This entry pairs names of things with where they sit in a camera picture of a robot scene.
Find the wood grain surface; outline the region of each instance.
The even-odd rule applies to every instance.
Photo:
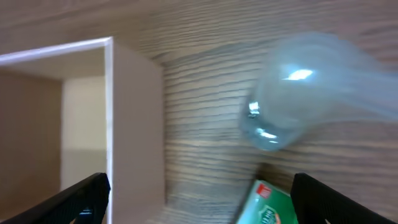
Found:
[[[397,68],[397,1],[57,1],[68,7],[1,8],[0,53],[113,35],[165,68],[167,206],[149,223],[231,223],[255,175],[289,190],[297,172],[398,220],[397,124],[328,124],[279,152],[237,125],[267,51],[290,34],[331,32]]]

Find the red square logo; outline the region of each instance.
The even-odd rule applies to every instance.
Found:
[[[260,184],[259,188],[257,188],[257,194],[261,195],[263,198],[268,198],[271,194],[271,189],[264,184]]]

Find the cardboard box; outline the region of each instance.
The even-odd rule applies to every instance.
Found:
[[[112,37],[0,55],[0,220],[95,172],[107,222],[164,206],[162,69]]]

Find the transparent bottle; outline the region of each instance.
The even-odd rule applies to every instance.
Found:
[[[397,121],[398,77],[353,44],[317,32],[269,52],[239,126],[258,148],[276,151],[320,123]]]

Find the small green package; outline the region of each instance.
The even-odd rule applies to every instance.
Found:
[[[236,224],[297,224],[290,195],[256,180]]]

